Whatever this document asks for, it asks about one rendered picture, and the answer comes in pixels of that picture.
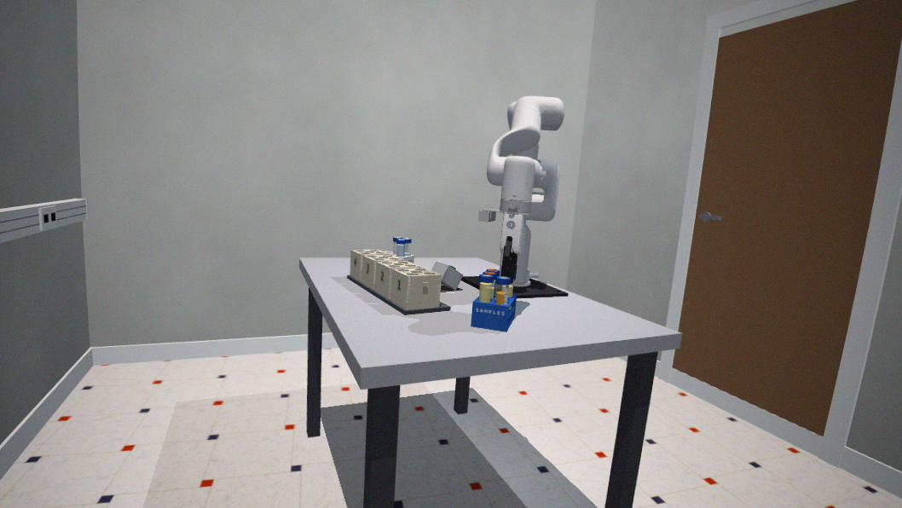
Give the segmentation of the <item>beige bucket adapter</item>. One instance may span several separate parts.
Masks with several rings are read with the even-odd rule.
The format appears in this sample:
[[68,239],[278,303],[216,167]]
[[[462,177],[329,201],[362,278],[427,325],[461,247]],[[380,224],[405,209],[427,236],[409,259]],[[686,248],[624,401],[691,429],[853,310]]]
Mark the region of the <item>beige bucket adapter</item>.
[[390,299],[391,275],[395,268],[422,268],[408,261],[376,262],[375,291]]
[[362,256],[361,283],[375,290],[376,262],[404,261],[393,255],[364,255]]
[[350,250],[350,276],[361,282],[362,256],[389,255],[381,250]]
[[427,268],[395,268],[390,300],[405,310],[440,307],[442,275]]

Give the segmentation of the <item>blue tube rack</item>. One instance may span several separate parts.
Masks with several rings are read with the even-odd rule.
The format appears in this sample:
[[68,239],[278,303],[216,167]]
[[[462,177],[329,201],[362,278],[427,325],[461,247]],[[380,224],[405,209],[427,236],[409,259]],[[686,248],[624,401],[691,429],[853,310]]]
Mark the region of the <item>blue tube rack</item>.
[[479,302],[478,297],[472,303],[471,326],[507,332],[515,318],[517,295],[509,297],[507,305],[496,304],[495,295],[489,303]]

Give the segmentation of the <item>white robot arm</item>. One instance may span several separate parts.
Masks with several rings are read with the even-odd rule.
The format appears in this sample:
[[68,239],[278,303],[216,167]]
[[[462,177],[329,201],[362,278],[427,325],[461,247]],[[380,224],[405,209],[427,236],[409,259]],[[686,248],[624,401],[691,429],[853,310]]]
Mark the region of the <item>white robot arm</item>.
[[[507,119],[510,130],[492,146],[487,167],[489,183],[502,186],[500,210],[479,211],[478,221],[492,222],[496,212],[510,211],[530,213],[526,220],[549,222],[556,211],[559,168],[556,161],[538,159],[539,140],[541,130],[560,128],[564,104],[555,97],[525,96],[508,107]],[[544,192],[533,192],[533,180],[534,188],[542,188]],[[526,225],[524,251],[517,256],[514,286],[530,286],[529,279],[539,278],[538,273],[528,271],[530,238]]]

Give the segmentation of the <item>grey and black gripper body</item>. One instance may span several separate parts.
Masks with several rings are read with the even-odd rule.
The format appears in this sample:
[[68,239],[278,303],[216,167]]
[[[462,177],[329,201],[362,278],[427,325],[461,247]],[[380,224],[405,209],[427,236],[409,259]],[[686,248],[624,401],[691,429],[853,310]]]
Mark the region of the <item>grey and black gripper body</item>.
[[[512,237],[512,248],[511,252],[517,253],[517,255],[522,255],[524,251],[524,240],[525,240],[525,229],[526,229],[526,216],[530,216],[530,213],[519,213],[519,212],[510,212],[505,211],[503,222],[502,222],[502,230],[501,230],[501,238],[500,238],[500,252],[504,253],[504,246],[506,245],[507,236]],[[526,215],[525,215],[526,214]]]

